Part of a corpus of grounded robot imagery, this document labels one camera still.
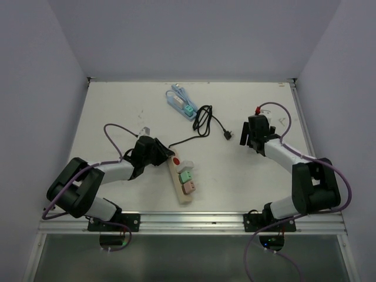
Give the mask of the beige power strip red sockets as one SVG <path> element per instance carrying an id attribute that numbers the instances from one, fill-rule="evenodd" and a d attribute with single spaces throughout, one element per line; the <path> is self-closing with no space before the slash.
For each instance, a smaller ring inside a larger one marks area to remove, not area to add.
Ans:
<path id="1" fill-rule="evenodd" d="M 181 184 L 179 180 L 179 174 L 176 171 L 177 165 L 173 161 L 173 159 L 177 159 L 178 161 L 180 161 L 180 157 L 175 149 L 171 149 L 171 151 L 174 153 L 174 155 L 172 157 L 169 157 L 169 159 L 167 160 L 167 164 L 170 170 L 170 175 L 172 177 L 174 190 L 176 192 L 179 204 L 186 205 L 191 203 L 193 198 L 191 195 L 183 193 L 183 185 Z"/>

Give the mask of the large white charger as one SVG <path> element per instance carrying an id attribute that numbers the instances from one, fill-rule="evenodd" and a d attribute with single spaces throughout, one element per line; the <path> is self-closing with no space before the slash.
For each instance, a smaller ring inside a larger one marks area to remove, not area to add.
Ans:
<path id="1" fill-rule="evenodd" d="M 176 166 L 176 172 L 183 173 L 184 171 L 192 170 L 192 168 L 194 168 L 194 163 L 192 161 L 185 160 Z"/>

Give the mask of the mint green plug adapter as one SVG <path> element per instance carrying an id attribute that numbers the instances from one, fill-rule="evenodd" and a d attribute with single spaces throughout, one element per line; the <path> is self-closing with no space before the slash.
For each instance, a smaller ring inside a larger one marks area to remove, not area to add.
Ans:
<path id="1" fill-rule="evenodd" d="M 179 180 L 180 180 L 181 184 L 185 184 L 185 183 L 191 181 L 192 179 L 193 179 L 192 174 L 188 170 L 183 171 L 179 174 Z"/>

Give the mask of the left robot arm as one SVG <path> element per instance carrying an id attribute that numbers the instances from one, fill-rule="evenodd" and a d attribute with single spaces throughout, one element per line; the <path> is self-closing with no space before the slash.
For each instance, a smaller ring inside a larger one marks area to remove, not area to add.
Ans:
<path id="1" fill-rule="evenodd" d="M 121 208 L 97 196 L 99 188 L 108 183 L 128 181 L 139 177 L 146 166 L 159 166 L 174 156 L 174 152 L 157 138 L 138 137 L 130 155 L 122 153 L 119 160 L 90 164 L 75 157 L 64 167 L 51 184 L 46 198 L 49 206 L 42 213 L 42 219 L 50 220 L 49 211 L 60 207 L 74 218 L 83 216 L 101 220 L 108 230 L 117 230 L 122 224 Z"/>

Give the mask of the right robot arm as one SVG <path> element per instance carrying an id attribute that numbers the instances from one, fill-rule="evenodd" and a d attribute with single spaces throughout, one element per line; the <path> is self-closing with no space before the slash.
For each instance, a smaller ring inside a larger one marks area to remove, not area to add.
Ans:
<path id="1" fill-rule="evenodd" d="M 305 160 L 286 149 L 280 142 L 264 115 L 253 115 L 243 123 L 240 144 L 252 148 L 256 153 L 267 157 L 291 174 L 291 195 L 264 205 L 260 214 L 250 213 L 251 221 L 276 230 L 283 219 L 305 215 L 337 207 L 341 196 L 333 170 L 324 165 L 328 159 Z"/>

